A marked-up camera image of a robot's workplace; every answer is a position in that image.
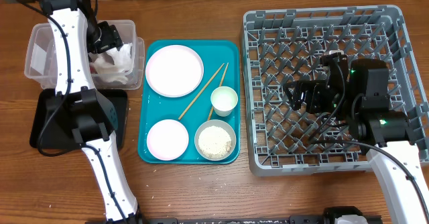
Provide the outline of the white napkin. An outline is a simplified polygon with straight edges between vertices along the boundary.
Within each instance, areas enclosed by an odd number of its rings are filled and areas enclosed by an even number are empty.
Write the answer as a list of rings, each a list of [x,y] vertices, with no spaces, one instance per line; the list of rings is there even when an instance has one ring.
[[[123,44],[120,49],[111,48],[104,53],[98,54],[97,58],[90,62],[90,66],[95,69],[97,74],[101,74],[104,82],[120,82],[126,85],[128,78],[122,73],[128,72],[133,68],[131,59],[132,44]]]

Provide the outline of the large white plate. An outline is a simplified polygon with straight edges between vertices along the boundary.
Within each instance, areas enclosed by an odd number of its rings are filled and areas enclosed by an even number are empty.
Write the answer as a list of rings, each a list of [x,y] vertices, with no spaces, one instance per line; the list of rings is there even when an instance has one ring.
[[[195,90],[204,76],[201,57],[188,46],[169,45],[154,52],[145,68],[145,78],[157,94],[177,98]]]

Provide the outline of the white paper cup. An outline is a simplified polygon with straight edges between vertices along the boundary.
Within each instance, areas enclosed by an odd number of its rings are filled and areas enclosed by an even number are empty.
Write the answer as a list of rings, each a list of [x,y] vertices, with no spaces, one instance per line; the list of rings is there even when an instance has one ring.
[[[210,96],[214,112],[220,117],[230,115],[237,106],[238,100],[235,90],[225,86],[216,88]]]

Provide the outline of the wooden chopstick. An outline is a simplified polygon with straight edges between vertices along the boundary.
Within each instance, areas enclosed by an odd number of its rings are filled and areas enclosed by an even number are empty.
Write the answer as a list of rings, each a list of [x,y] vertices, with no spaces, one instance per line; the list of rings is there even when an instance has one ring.
[[[208,85],[214,80],[214,78],[217,76],[217,74],[221,71],[225,63],[222,63],[219,68],[214,72],[214,74],[209,78],[209,80],[205,83],[205,85],[200,89],[200,91],[197,93],[197,95],[191,100],[191,102],[188,104],[188,106],[183,110],[183,112],[180,114],[178,121],[180,121],[183,116],[188,112],[188,110],[193,106],[193,104],[196,102],[196,100],[201,96],[201,94],[205,91],[205,89],[208,87]]]
[[[223,85],[223,81],[224,81],[224,79],[225,79],[225,75],[226,75],[226,73],[227,73],[227,69],[228,69],[228,67],[229,67],[229,62],[228,62],[228,63],[226,64],[226,66],[225,66],[224,72],[223,72],[222,77],[221,77],[221,81],[220,81],[220,83],[219,83],[219,87],[221,87],[221,86]],[[210,118],[212,117],[212,113],[213,113],[213,111],[214,111],[214,107],[212,106],[212,107],[210,108],[210,112],[209,112],[209,114],[208,114],[208,118],[207,118],[207,120],[210,120]]]

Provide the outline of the grey bowl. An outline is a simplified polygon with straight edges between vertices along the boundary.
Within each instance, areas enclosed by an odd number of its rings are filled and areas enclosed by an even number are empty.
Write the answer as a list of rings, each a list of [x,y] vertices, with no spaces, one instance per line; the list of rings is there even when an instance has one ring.
[[[226,160],[235,150],[237,136],[225,121],[205,121],[196,131],[194,143],[197,152],[209,161]]]

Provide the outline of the small white plate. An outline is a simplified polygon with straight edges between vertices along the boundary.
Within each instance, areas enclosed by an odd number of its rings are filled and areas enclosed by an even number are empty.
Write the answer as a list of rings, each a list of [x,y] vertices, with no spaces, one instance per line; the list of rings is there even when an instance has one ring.
[[[186,151],[189,135],[179,121],[165,119],[150,128],[146,143],[150,154],[156,159],[170,161],[179,158]]]

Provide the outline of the white rice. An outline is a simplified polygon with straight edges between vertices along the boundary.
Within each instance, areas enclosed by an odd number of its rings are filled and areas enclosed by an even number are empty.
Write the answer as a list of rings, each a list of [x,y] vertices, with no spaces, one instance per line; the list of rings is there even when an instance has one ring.
[[[204,128],[198,137],[198,147],[204,156],[219,160],[224,158],[232,148],[232,139],[222,127]]]

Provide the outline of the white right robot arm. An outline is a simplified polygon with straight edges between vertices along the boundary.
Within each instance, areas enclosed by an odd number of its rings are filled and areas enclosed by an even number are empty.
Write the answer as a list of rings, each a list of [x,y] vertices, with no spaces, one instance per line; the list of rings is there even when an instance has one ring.
[[[283,89],[290,107],[328,113],[322,122],[343,120],[352,140],[332,144],[359,146],[383,191],[394,223],[428,222],[428,186],[420,165],[416,133],[410,118],[394,111],[388,94],[387,63],[371,58],[349,62],[341,51],[320,57],[324,80],[287,82]]]

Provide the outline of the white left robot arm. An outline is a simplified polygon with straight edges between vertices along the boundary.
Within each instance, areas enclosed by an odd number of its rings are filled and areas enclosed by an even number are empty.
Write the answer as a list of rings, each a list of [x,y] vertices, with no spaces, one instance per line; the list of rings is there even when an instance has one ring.
[[[101,94],[90,72],[89,54],[118,50],[114,26],[99,23],[90,0],[38,0],[56,48],[55,93],[46,100],[47,118],[36,140],[38,152],[56,157],[82,150],[96,176],[107,223],[142,223],[136,197],[121,165],[114,104]]]

